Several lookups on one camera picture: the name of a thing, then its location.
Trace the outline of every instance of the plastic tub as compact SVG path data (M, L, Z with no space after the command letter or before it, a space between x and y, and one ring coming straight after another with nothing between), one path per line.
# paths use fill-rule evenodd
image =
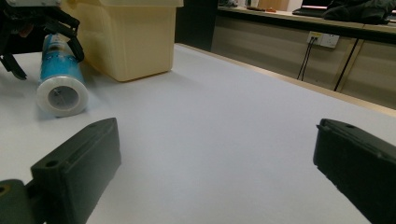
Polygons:
M183 0L64 0L80 20L85 61L117 81L172 69L176 8Z

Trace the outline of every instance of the white table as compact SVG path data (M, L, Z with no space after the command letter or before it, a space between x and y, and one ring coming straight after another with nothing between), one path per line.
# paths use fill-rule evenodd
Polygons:
M27 81L0 67L1 180L27 183L74 133L118 120L123 164L90 224L368 223L313 164L316 124L338 119L396 145L396 119L378 111L392 110L181 46L172 72L129 83L82 65L89 105L56 119L35 104L40 54L17 59Z

